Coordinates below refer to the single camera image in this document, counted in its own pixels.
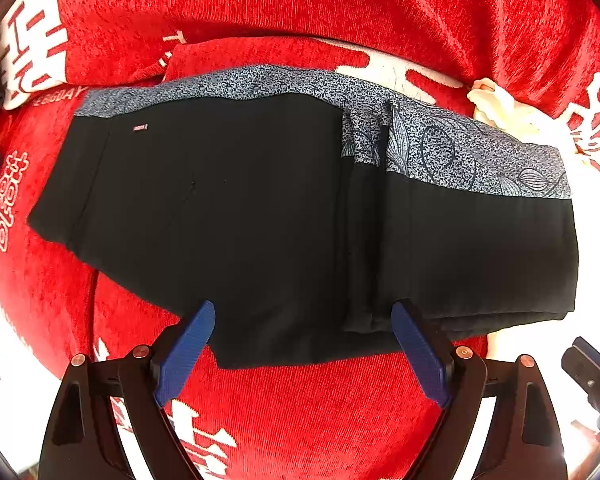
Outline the black pants with patterned stripe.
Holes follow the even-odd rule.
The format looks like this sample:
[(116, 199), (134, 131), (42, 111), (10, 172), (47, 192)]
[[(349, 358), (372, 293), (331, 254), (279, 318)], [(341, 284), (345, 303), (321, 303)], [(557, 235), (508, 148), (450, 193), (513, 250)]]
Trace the black pants with patterned stripe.
[(87, 93), (29, 226), (176, 315), (224, 368), (564, 318), (578, 242), (556, 148), (329, 70), (253, 65)]

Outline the peach satin blanket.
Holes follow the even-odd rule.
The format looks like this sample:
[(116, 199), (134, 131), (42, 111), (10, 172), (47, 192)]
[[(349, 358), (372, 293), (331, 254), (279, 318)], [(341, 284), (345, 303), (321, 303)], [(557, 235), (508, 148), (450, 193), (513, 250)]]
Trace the peach satin blanket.
[(566, 127), (537, 108), (516, 101), (489, 78), (476, 80), (467, 99), (475, 105), (475, 119), (520, 142), (552, 146), (562, 154), (582, 155)]

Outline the red sofa cover with characters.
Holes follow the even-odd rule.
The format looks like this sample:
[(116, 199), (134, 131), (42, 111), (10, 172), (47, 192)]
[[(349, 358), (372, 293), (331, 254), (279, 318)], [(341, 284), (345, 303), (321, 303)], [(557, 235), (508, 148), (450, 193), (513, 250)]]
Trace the red sofa cover with characters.
[[(29, 226), (87, 93), (253, 65), (329, 70), (473, 120), (489, 78), (567, 128), (574, 308), (600, 292), (600, 9), (593, 0), (0, 0), (0, 309), (54, 377), (182, 316)], [(399, 479), (440, 410), (402, 353), (224, 368), (211, 339), (166, 414), (206, 479)]]

